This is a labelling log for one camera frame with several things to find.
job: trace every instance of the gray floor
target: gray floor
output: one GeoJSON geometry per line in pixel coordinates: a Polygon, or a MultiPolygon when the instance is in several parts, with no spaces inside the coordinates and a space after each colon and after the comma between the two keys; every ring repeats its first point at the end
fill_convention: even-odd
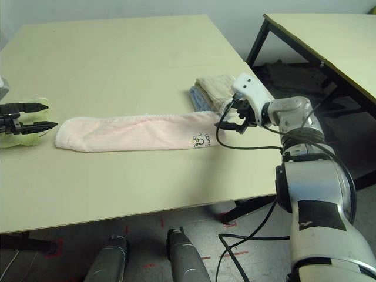
{"type": "MultiPolygon", "coordinates": [[[[376,186],[358,192],[358,213],[355,225],[376,253],[376,186]]],[[[215,218],[234,207],[233,202],[206,207],[171,210],[121,219],[97,221],[32,232],[37,239],[62,241],[57,256],[20,253],[4,277],[4,281],[82,281],[98,251],[112,234],[126,235],[130,243],[130,262],[126,281],[172,281],[170,263],[166,258],[166,235],[171,227],[184,226],[184,230],[203,257],[211,280],[214,281],[219,255],[224,250],[218,233],[247,235],[263,220],[268,207],[264,207],[224,226],[215,218]]],[[[289,235],[291,217],[280,207],[260,235],[289,235]]],[[[250,281],[285,281],[289,272],[288,241],[250,241],[235,250],[250,281]]],[[[3,272],[14,251],[0,252],[3,272]]],[[[242,281],[230,258],[225,258],[219,281],[242,281]]]]}

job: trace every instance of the table leg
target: table leg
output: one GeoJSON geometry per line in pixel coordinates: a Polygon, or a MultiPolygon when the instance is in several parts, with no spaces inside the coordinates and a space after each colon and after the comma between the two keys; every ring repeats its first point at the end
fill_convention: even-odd
{"type": "Polygon", "coordinates": [[[267,22],[267,29],[268,31],[271,31],[273,34],[275,34],[275,36],[280,38],[283,42],[285,42],[288,46],[293,48],[297,53],[299,53],[302,57],[309,61],[313,66],[318,67],[318,69],[323,74],[325,74],[329,80],[333,81],[338,87],[346,89],[349,96],[351,96],[362,108],[364,108],[370,115],[372,115],[376,119],[375,104],[368,97],[366,97],[366,95],[364,95],[359,89],[357,89],[355,86],[349,83],[349,81],[347,81],[345,78],[343,78],[333,69],[331,69],[326,63],[321,61],[321,59],[317,57],[317,54],[306,49],[297,40],[290,37],[288,34],[284,33],[281,29],[274,26],[271,22],[267,22]]]}
{"type": "Polygon", "coordinates": [[[1,235],[0,249],[20,250],[20,251],[40,251],[41,253],[53,254],[58,245],[51,241],[37,240],[29,238],[30,232],[23,232],[21,237],[1,235]]]}
{"type": "Polygon", "coordinates": [[[253,67],[254,61],[257,58],[257,55],[260,53],[260,49],[263,46],[265,39],[269,33],[268,29],[269,22],[265,19],[263,25],[260,28],[260,31],[257,34],[256,40],[253,43],[251,52],[248,55],[246,63],[249,65],[250,68],[253,67]]]}
{"type": "Polygon", "coordinates": [[[357,191],[370,187],[376,183],[376,171],[369,172],[366,175],[363,175],[357,179],[354,179],[355,187],[357,191]]]}
{"type": "Polygon", "coordinates": [[[248,201],[244,202],[243,204],[240,204],[236,208],[234,208],[234,209],[228,211],[227,213],[225,213],[224,215],[222,215],[221,221],[224,224],[228,224],[229,222],[237,219],[238,217],[244,216],[245,214],[253,212],[253,211],[273,202],[275,199],[276,199],[276,195],[249,199],[248,201]]]}

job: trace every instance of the stack of folded cloth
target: stack of folded cloth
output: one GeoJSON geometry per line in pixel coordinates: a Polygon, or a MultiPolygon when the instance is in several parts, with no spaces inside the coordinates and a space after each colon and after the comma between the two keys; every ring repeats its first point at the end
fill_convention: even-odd
{"type": "MultiPolygon", "coordinates": [[[[234,80],[232,75],[197,78],[195,85],[190,88],[190,97],[196,111],[211,110],[222,115],[234,95],[231,89],[234,80]]],[[[228,118],[235,114],[236,110],[232,109],[228,118]]]]}

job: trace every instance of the blue cloth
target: blue cloth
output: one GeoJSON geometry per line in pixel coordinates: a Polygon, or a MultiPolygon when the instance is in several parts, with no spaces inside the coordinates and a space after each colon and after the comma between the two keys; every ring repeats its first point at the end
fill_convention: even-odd
{"type": "Polygon", "coordinates": [[[212,110],[209,104],[206,102],[200,89],[198,89],[195,86],[192,86],[189,90],[189,93],[194,104],[194,108],[197,112],[212,110]]]}

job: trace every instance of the folded towel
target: folded towel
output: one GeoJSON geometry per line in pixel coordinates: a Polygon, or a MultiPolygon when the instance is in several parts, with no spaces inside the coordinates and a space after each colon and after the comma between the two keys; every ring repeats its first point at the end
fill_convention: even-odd
{"type": "Polygon", "coordinates": [[[231,86],[235,81],[232,75],[208,76],[196,79],[199,85],[213,102],[215,111],[223,114],[224,108],[231,102],[234,95],[231,86]]]}
{"type": "MultiPolygon", "coordinates": [[[[26,103],[40,103],[46,106],[49,106],[47,98],[33,98],[27,101],[26,103]]],[[[25,125],[31,124],[34,122],[42,122],[49,119],[49,109],[42,110],[35,113],[21,113],[21,116],[18,118],[20,122],[23,122],[25,125]]],[[[16,145],[24,146],[33,146],[37,145],[41,140],[42,135],[47,132],[31,133],[31,134],[5,134],[0,133],[0,148],[9,148],[16,145]]]]}
{"type": "Polygon", "coordinates": [[[76,117],[56,135],[56,147],[83,152],[179,150],[217,145],[214,112],[184,115],[76,117]]]}
{"type": "Polygon", "coordinates": [[[192,86],[189,90],[194,108],[197,112],[212,111],[213,102],[207,93],[199,86],[192,86]]]}

